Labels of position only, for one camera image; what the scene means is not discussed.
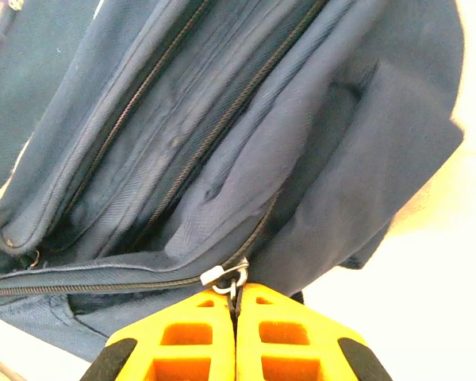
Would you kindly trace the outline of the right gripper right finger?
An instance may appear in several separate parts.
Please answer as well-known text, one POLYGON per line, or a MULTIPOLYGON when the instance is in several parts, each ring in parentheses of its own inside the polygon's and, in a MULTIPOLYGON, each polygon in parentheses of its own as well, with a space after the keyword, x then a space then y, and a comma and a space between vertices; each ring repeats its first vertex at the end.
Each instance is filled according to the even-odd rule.
POLYGON ((245 286, 237 323, 238 380, 389 380, 353 329, 259 284, 245 286))

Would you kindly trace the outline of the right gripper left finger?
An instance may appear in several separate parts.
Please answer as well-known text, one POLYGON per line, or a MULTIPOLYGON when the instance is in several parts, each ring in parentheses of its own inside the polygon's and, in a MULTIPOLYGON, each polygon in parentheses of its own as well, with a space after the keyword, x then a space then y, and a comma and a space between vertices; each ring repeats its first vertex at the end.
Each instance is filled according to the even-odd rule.
POLYGON ((228 299, 203 291, 112 334, 82 380, 234 380, 228 299))

